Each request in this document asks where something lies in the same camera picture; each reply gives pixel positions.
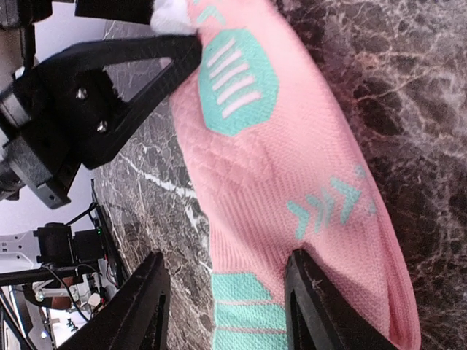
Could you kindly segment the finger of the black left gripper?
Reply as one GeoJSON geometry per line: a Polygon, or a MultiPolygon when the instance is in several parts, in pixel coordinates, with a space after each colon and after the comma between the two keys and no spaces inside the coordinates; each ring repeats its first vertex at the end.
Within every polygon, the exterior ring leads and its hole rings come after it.
{"type": "Polygon", "coordinates": [[[151,0],[77,0],[74,11],[77,17],[143,25],[150,24],[152,13],[151,0]]]}

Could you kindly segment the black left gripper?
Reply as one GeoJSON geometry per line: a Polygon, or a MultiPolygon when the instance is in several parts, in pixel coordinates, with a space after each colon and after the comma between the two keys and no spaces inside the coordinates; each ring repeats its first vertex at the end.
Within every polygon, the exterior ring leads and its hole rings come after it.
{"type": "Polygon", "coordinates": [[[28,187],[57,209],[77,169],[112,161],[198,68],[202,44],[174,35],[75,42],[37,63],[34,24],[52,11],[51,1],[1,2],[1,198],[28,187]]]}

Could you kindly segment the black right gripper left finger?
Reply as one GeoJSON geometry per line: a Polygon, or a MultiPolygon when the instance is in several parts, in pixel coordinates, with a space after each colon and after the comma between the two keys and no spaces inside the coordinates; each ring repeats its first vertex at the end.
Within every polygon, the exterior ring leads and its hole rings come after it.
{"type": "Polygon", "coordinates": [[[60,349],[166,349],[171,281],[163,254],[151,252],[107,306],[60,349]]]}

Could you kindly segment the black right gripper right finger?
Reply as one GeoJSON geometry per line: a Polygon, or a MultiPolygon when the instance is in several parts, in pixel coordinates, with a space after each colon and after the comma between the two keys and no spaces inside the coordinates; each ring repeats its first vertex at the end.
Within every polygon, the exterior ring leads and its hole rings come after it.
{"type": "Polygon", "coordinates": [[[303,249],[292,252],[285,271],[285,312],[289,349],[394,349],[343,298],[303,249]]]}

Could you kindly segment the pink teal patterned sock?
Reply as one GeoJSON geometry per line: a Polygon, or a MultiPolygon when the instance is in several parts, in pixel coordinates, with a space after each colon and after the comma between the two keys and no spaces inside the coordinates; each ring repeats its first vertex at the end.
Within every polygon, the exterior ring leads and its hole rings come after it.
{"type": "Polygon", "coordinates": [[[285,266],[306,250],[397,349],[421,343],[393,225],[350,126],[270,1],[155,1],[157,34],[198,34],[199,69],[171,96],[209,220],[213,349],[286,349],[285,266]]]}

